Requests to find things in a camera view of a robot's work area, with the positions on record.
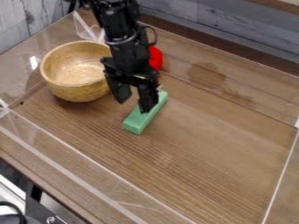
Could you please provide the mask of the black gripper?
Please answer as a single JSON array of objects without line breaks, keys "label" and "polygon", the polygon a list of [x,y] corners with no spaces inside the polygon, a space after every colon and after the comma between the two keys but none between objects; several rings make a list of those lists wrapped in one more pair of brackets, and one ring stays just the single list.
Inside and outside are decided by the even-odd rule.
[{"label": "black gripper", "polygon": [[100,59],[104,65],[106,84],[118,103],[130,95],[130,87],[137,87],[140,113],[148,113],[158,102],[157,69],[150,65],[149,48],[154,42],[146,36],[105,37],[110,55]]}]

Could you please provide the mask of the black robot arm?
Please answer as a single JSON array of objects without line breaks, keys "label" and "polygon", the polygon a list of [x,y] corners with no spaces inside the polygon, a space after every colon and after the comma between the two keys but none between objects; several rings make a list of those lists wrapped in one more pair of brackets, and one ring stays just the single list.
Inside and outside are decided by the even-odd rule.
[{"label": "black robot arm", "polygon": [[149,26],[137,21],[137,1],[89,0],[89,5],[110,51],[110,56],[100,59],[110,92],[122,103],[132,95],[130,87],[136,87],[140,113],[149,113],[158,103],[158,72],[149,64],[149,47],[156,41],[148,41]]}]

